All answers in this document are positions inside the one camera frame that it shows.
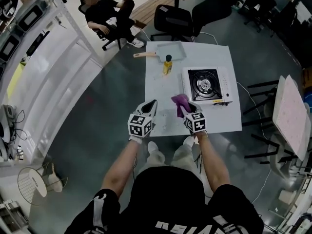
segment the seated person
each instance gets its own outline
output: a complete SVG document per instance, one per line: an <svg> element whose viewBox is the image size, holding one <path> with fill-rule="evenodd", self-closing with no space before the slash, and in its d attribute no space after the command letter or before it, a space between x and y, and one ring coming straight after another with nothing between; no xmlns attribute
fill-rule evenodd
<svg viewBox="0 0 312 234"><path fill-rule="evenodd" d="M90 29L99 29L107 35L110 29L112 29L112 25L115 25L121 37L126 38L128 44L136 48L144 46L144 43L136 39L130 30L135 23L129 18L135 6L132 0L123 0L122 2L114 0L84 0L84 2L90 6L85 13ZM114 9L115 7L120 8L120 10L117 12Z"/></svg>

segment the wooden handle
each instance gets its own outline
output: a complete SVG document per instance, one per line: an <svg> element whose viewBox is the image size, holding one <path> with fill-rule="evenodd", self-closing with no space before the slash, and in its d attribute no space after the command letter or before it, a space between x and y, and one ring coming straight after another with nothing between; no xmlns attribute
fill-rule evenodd
<svg viewBox="0 0 312 234"><path fill-rule="evenodd" d="M134 54L133 57L134 58L138 58L138 57L156 57L156 52L143 52L143 53L137 53Z"/></svg>

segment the black t-shirt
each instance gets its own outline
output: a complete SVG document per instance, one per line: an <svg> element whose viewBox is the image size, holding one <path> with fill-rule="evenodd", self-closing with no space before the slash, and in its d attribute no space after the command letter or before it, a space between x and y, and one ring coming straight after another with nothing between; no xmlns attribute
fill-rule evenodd
<svg viewBox="0 0 312 234"><path fill-rule="evenodd" d="M102 233L104 229L109 234L262 234L264 228L254 206L237 187L220 186L206 205L202 182L193 173L170 166L140 173L128 207L122 213L119 210L117 195L103 189L65 233Z"/></svg>
<svg viewBox="0 0 312 234"><path fill-rule="evenodd" d="M117 11L114 9L117 2L114 0L100 0L96 5L92 5L87 9L85 16L87 22L95 22L105 25L105 22L112 17L115 17Z"/></svg>

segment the bottle cap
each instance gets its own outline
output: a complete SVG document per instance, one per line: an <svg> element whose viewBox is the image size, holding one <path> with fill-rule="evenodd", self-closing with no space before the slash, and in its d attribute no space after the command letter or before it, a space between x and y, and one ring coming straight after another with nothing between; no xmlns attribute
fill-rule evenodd
<svg viewBox="0 0 312 234"><path fill-rule="evenodd" d="M172 59L172 56L171 56L171 55L167 55L167 56L166 56L166 61L171 61L171 59Z"/></svg>

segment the frying pan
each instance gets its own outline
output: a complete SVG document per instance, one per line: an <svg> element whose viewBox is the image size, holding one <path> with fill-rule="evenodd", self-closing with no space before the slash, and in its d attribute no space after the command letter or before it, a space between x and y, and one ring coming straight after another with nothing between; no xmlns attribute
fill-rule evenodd
<svg viewBox="0 0 312 234"><path fill-rule="evenodd" d="M181 41L158 44L156 52L144 52L134 54L134 58L138 57L158 57L159 62L166 61L166 56L171 55L171 60L181 60L186 58L186 54Z"/></svg>

